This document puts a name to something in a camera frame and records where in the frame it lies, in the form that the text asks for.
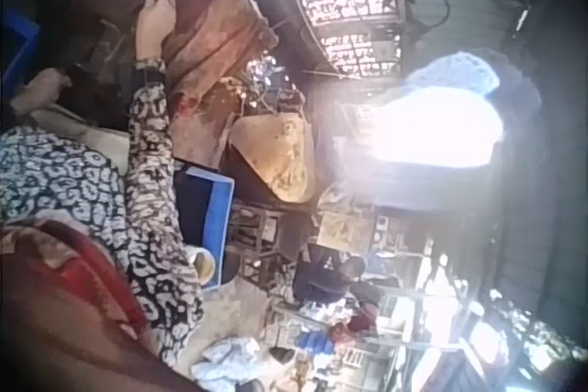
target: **red cloth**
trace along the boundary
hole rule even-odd
[[[130,326],[136,336],[146,330],[147,318],[126,279],[84,234],[53,220],[37,221],[6,228],[3,247],[8,243],[48,285],[66,290],[109,319]]]

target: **person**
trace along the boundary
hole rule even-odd
[[[144,0],[124,177],[98,151],[23,124],[6,131],[0,147],[3,266],[5,255],[33,265],[44,283],[98,308],[171,366],[203,317],[167,131],[162,44],[175,18],[175,0]],[[54,102],[69,83],[57,70],[40,73],[11,102],[13,117]]]
[[[309,248],[306,259],[304,254],[299,256],[292,282],[294,298],[299,304],[316,302],[328,305],[338,302],[366,270],[366,263],[361,257],[352,256],[342,263],[339,252],[319,245]],[[324,267],[329,260],[332,261],[332,270]]]

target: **leopard print blouse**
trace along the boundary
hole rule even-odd
[[[164,73],[161,60],[135,68]],[[124,178],[108,158],[77,141],[26,126],[9,130],[0,143],[0,220],[66,211],[83,224],[126,275],[161,358],[173,366],[203,309],[178,223],[168,126],[162,81],[137,84]]]

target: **blue plastic crate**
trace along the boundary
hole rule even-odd
[[[182,186],[186,189],[193,184],[193,189],[197,190],[198,197],[194,198],[193,204],[208,204],[206,207],[206,214],[204,216],[204,228],[202,230],[202,243],[191,243],[192,245],[200,245],[206,248],[214,257],[215,270],[212,280],[208,282],[204,289],[216,288],[221,285],[222,276],[222,256],[224,254],[224,246],[227,234],[227,226],[229,224],[229,216],[231,214],[232,192],[234,189],[234,181],[221,174],[215,174],[208,170],[201,169],[195,165],[185,166],[183,162],[175,161],[176,172],[181,169],[186,180]],[[190,183],[190,178],[204,180],[211,184],[209,193],[205,195],[206,191],[199,191],[198,182]],[[180,219],[187,222],[186,217],[180,213]],[[189,219],[190,222],[201,222],[202,219]],[[185,229],[182,228],[182,233],[185,235],[187,242],[194,242],[186,237]]]
[[[39,26],[16,11],[6,8],[2,12],[3,28],[3,66],[2,66],[2,99],[10,99],[15,88],[27,73],[30,59],[37,46]],[[4,60],[7,46],[13,46],[11,53]]]

